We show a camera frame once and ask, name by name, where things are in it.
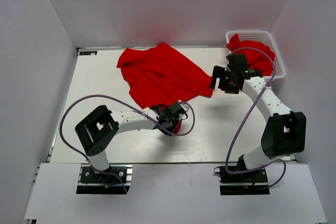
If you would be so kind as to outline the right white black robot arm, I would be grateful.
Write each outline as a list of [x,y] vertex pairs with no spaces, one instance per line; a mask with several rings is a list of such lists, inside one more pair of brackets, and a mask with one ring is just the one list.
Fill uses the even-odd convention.
[[238,166],[237,175],[245,182],[255,177],[256,170],[277,159],[301,153],[305,147],[306,116],[284,105],[269,84],[270,81],[265,80],[256,69],[229,71],[220,66],[213,68],[211,89],[218,86],[226,93],[243,92],[253,101],[234,135],[226,160],[229,160],[234,144],[254,108],[260,111],[266,122],[260,145],[241,156],[242,165]]

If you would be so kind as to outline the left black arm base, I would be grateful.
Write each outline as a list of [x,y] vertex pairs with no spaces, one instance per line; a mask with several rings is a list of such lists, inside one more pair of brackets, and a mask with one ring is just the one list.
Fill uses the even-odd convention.
[[90,166],[82,165],[77,183],[76,194],[79,195],[125,195],[131,185],[132,165],[114,165],[108,172],[115,173],[123,181],[112,175],[96,173]]

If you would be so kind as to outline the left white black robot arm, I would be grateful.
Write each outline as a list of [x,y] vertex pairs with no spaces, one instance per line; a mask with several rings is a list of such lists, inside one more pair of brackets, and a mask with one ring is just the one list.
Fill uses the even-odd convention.
[[105,149],[117,134],[135,130],[174,132],[188,109],[175,102],[171,106],[151,106],[135,111],[112,112],[100,105],[75,126],[75,132],[93,168],[93,176],[101,182],[110,178],[111,168]]

